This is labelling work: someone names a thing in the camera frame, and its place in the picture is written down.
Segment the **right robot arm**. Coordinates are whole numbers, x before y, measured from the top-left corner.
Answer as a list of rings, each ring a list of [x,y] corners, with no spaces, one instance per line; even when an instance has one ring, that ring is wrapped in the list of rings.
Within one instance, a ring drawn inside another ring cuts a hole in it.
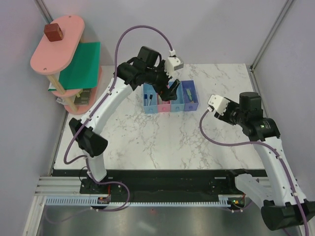
[[[261,97],[256,92],[243,92],[236,103],[220,95],[208,101],[214,116],[231,125],[239,125],[254,146],[267,177],[266,189],[250,174],[228,178],[225,187],[230,193],[244,192],[259,208],[268,229],[274,231],[303,225],[309,235],[307,222],[315,215],[315,203],[306,195],[294,178],[285,157],[280,132],[273,119],[263,116]]]

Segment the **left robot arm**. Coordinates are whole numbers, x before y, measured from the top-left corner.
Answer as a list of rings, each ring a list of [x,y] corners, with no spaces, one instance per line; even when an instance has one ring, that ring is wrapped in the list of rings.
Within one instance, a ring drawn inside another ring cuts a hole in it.
[[[91,110],[80,119],[70,120],[73,139],[84,153],[89,176],[93,179],[91,188],[96,193],[104,193],[108,188],[108,181],[104,179],[107,170],[103,157],[108,141],[101,136],[101,132],[109,118],[118,106],[143,84],[151,85],[164,102],[176,100],[180,81],[175,80],[172,85],[168,83],[174,72],[183,66],[183,60],[176,56],[174,50],[170,51],[167,59],[162,59],[159,52],[143,46],[136,57],[118,65],[109,87]]]

